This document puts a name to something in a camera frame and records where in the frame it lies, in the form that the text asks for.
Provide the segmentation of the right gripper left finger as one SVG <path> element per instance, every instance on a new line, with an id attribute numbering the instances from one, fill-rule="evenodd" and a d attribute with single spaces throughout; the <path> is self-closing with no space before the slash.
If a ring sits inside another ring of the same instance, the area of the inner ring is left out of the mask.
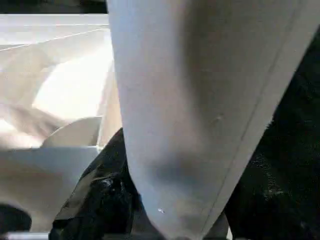
<path id="1" fill-rule="evenodd" d="M 49 238 L 102 240 L 106 235 L 129 235 L 139 200 L 120 128 L 81 175 L 56 215 Z"/>

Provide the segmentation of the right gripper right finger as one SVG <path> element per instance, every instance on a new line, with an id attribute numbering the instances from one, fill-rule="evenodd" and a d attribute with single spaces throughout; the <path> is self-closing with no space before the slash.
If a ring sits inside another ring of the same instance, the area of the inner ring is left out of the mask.
<path id="1" fill-rule="evenodd" d="M 225 214 L 236 239 L 319 239 L 320 150 L 260 142 Z"/>

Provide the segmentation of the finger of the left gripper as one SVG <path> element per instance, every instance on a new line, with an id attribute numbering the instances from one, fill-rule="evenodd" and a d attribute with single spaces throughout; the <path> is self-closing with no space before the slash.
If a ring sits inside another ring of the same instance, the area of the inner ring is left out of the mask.
<path id="1" fill-rule="evenodd" d="M 31 216 L 22 209 L 9 204 L 0 204 L 0 232 L 29 231 L 32 226 Z"/>

